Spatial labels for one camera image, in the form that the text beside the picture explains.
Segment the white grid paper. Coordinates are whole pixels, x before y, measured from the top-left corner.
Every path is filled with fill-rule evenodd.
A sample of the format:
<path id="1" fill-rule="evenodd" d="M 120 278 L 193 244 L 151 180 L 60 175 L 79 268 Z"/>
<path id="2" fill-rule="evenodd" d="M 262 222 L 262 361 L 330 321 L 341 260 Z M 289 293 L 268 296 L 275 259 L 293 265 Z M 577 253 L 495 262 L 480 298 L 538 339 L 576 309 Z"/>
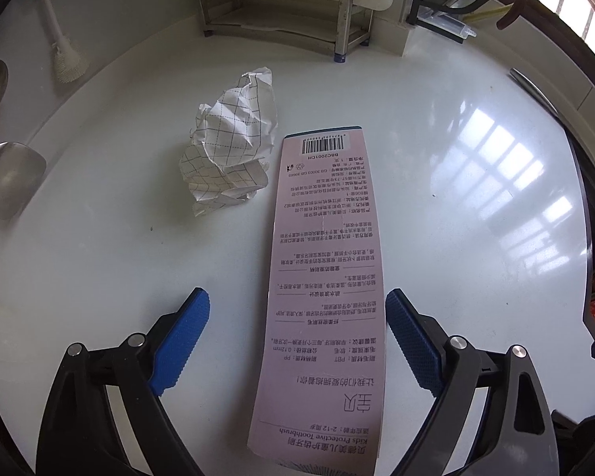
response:
<path id="1" fill-rule="evenodd" d="M 266 67 L 242 74 L 215 102 L 199 106 L 178 162 L 195 216 L 245 203 L 267 186 L 276 128 L 273 73 Z"/>

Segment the steel spatula hanging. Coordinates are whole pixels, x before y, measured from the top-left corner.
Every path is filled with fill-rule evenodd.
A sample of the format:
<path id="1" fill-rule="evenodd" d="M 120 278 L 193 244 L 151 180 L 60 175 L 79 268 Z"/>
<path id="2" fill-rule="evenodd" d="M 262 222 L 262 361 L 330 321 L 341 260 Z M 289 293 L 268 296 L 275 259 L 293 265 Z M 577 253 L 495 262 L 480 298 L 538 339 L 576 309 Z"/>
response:
<path id="1" fill-rule="evenodd" d="M 17 215 L 44 178 L 47 162 L 41 154 L 17 142 L 0 143 L 0 219 Z"/>

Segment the white bottle brush blue top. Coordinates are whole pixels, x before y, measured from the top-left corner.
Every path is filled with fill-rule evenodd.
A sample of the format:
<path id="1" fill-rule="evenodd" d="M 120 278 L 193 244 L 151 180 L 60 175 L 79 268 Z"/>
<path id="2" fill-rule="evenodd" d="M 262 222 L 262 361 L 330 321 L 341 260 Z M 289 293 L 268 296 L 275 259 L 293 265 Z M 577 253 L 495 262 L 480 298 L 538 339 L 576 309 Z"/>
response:
<path id="1" fill-rule="evenodd" d="M 54 76 L 60 84 L 70 84 L 79 80 L 89 69 L 89 62 L 73 47 L 65 36 L 51 0 L 39 0 L 48 21 L 53 42 L 52 66 Z"/>

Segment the steel cutting board rack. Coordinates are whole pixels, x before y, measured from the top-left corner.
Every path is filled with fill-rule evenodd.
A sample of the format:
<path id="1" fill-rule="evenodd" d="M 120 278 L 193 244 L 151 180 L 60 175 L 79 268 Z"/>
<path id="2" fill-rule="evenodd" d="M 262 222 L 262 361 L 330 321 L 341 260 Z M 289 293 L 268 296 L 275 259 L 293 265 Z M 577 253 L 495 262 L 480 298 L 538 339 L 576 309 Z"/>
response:
<path id="1" fill-rule="evenodd" d="M 243 38 L 301 47 L 344 63 L 358 46 L 370 44 L 374 11 L 353 0 L 335 0 L 333 12 L 319 12 L 296 0 L 199 0 L 203 35 Z"/>

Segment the black dish drying rack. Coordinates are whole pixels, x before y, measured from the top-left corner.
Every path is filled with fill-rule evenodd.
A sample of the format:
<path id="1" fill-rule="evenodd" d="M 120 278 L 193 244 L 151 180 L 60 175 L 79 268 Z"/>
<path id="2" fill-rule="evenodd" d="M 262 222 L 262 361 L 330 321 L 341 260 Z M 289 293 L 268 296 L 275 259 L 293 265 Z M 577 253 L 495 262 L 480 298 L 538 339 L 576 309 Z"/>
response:
<path id="1" fill-rule="evenodd" d="M 477 36 L 473 25 L 493 19 L 499 30 L 509 28 L 527 7 L 528 0 L 456 0 L 437 4 L 411 0 L 408 24 L 433 31 L 459 44 Z"/>

